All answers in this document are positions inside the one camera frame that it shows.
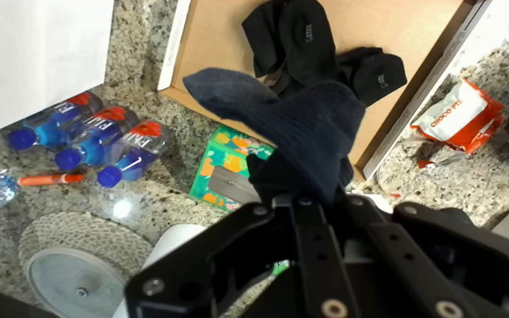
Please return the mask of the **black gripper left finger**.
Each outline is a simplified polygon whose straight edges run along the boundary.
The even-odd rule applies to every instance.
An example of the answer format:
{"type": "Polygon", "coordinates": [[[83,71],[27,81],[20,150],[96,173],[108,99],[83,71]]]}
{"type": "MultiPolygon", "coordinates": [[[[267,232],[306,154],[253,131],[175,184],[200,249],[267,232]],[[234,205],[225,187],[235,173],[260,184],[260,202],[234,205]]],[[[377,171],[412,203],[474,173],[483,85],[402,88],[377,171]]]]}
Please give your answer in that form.
{"type": "Polygon", "coordinates": [[[126,286],[129,318],[219,318],[272,265],[294,258],[288,196],[248,203],[133,276],[126,286]]]}

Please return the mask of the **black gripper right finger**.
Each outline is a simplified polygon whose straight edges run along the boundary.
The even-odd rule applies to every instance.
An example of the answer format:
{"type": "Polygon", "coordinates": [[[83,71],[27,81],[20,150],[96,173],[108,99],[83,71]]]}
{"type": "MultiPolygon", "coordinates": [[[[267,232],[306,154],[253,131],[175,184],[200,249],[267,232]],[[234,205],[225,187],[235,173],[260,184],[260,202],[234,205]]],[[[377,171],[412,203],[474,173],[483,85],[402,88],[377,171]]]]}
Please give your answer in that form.
{"type": "Polygon", "coordinates": [[[509,240],[455,209],[403,203],[386,214],[364,196],[304,198],[308,295],[348,318],[509,318],[509,240]]]}

